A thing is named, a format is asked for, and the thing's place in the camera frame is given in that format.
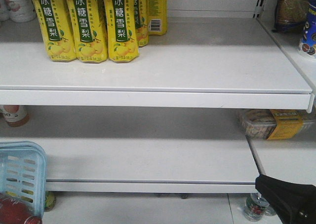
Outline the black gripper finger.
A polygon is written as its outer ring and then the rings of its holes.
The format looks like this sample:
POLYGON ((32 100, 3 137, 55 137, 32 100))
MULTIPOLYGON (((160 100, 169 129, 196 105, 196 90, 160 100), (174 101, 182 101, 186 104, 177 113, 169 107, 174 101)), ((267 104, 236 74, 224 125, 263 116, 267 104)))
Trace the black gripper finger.
POLYGON ((255 188, 269 202, 284 224, 316 222, 316 187, 297 184, 260 174, 255 188))

